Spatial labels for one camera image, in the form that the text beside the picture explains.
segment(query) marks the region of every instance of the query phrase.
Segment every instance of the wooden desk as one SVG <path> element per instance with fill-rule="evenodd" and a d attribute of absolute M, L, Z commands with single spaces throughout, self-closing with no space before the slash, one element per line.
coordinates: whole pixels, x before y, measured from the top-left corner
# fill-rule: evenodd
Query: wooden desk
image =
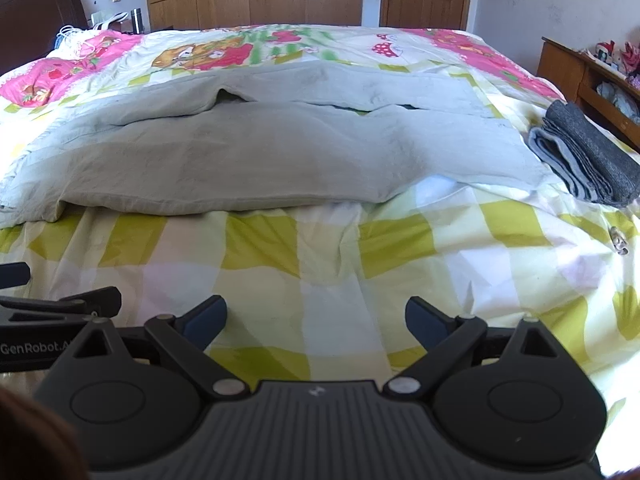
<path fill-rule="evenodd" d="M 545 44 L 542 47 L 538 76 L 549 79 L 560 89 L 564 97 L 575 102 L 585 115 L 636 151 L 640 151 L 640 126 L 598 95 L 596 87 L 602 82 L 610 82 L 623 89 L 636 103 L 640 102 L 640 91 L 624 79 L 613 75 L 586 54 L 547 38 L 542 39 Z"/>

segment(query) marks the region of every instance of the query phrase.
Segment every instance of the green and white bedding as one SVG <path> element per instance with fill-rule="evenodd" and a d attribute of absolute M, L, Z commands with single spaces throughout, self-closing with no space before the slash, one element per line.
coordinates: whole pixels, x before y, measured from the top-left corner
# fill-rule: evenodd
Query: green and white bedding
<path fill-rule="evenodd" d="M 464 78 L 523 135 L 560 96 L 479 38 L 448 30 L 270 25 L 158 32 L 126 48 L 132 40 L 113 32 L 76 41 L 60 56 L 121 51 L 109 62 L 59 66 L 54 51 L 0 78 L 0 173 L 69 110 L 79 115 L 118 94 L 135 101 L 141 88 L 203 70 L 323 59 Z M 561 184 L 524 192 L 431 176 L 377 205 L 167 218 L 69 206 L 57 222 L 0 230 L 0 262 L 31 267 L 31 283 L 16 296 L 117 286 L 120 325 L 181 314 L 220 294 L 228 322 L 207 352 L 251 384 L 385 381 L 423 354 L 404 326 L 411 296 L 494 326 L 535 314 L 606 399 L 610 426 L 599 455 L 613 472 L 640 462 L 628 433 L 640 422 L 639 212 L 638 203 L 617 210 L 579 202 Z M 612 227 L 627 255 L 613 246 Z M 7 383 L 18 387 L 16 377 Z"/>

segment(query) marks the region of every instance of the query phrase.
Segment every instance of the ribbed black surface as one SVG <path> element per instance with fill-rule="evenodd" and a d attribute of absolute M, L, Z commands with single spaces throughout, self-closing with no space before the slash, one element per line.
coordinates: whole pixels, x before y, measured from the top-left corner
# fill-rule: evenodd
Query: ribbed black surface
<path fill-rule="evenodd" d="M 417 404 L 386 400 L 374 383 L 264 383 L 221 403 L 181 448 L 96 480 L 591 480 L 587 466 L 520 475 L 468 459 Z"/>

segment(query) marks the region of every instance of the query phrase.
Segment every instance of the dark brown headboard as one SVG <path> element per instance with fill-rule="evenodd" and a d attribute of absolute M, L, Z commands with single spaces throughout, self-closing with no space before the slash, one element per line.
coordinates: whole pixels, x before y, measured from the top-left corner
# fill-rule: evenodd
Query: dark brown headboard
<path fill-rule="evenodd" d="M 0 75 L 45 57 L 63 25 L 87 28 L 80 0 L 0 0 Z"/>

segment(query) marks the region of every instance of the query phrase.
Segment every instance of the folded dark gray clothing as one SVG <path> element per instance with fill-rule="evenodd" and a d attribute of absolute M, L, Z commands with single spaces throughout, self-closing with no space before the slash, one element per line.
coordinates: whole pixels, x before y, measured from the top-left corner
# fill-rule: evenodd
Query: folded dark gray clothing
<path fill-rule="evenodd" d="M 607 139 L 575 104 L 555 101 L 527 141 L 580 200 L 624 207 L 640 196 L 640 164 Z"/>

